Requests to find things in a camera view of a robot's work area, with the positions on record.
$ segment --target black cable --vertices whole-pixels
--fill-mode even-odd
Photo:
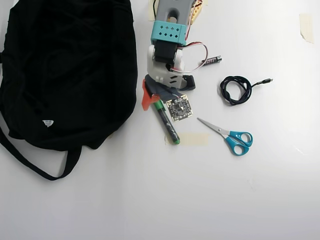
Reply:
[[[153,14],[154,14],[154,19],[156,19],[156,1],[157,1],[157,0],[154,0],[154,1],[153,1]]]
[[[248,101],[249,98],[251,97],[253,87],[260,85],[260,84],[267,84],[272,81],[273,81],[273,79],[268,78],[263,81],[259,81],[259,82],[255,83],[254,85],[251,85],[249,80],[244,78],[243,76],[228,76],[220,84],[221,94],[232,106],[238,105],[238,104],[243,104],[246,101]],[[238,85],[240,85],[243,88],[244,94],[241,96],[241,98],[239,100],[234,100],[230,97],[230,93],[227,91],[227,85],[230,82],[236,82]]]

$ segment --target white logo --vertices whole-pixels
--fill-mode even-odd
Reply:
[[[42,121],[48,128],[52,126],[52,124],[54,124],[55,121],[52,120],[43,120]]]

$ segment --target orange part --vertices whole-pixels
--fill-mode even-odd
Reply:
[[[151,104],[154,104],[160,100],[159,95],[153,94],[152,96],[149,95],[147,88],[146,88],[146,80],[143,79],[142,82],[142,89],[143,89],[143,99],[142,99],[142,108],[143,110],[147,111]]]

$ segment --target cable plug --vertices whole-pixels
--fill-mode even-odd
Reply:
[[[265,80],[263,80],[263,81],[258,81],[257,83],[255,83],[254,85],[252,85],[252,87],[257,86],[257,85],[260,85],[260,84],[268,84],[268,83],[271,83],[272,81],[273,81],[272,78],[267,78],[267,79],[265,79]]]

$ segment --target green marker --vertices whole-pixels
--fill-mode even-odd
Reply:
[[[174,126],[170,122],[170,120],[165,112],[166,109],[165,109],[165,106],[163,105],[162,101],[159,100],[156,103],[154,103],[153,105],[155,106],[156,110],[158,111],[158,113],[161,117],[161,120],[162,120],[166,130],[168,131],[173,143],[178,145],[180,143],[180,138],[179,138]]]

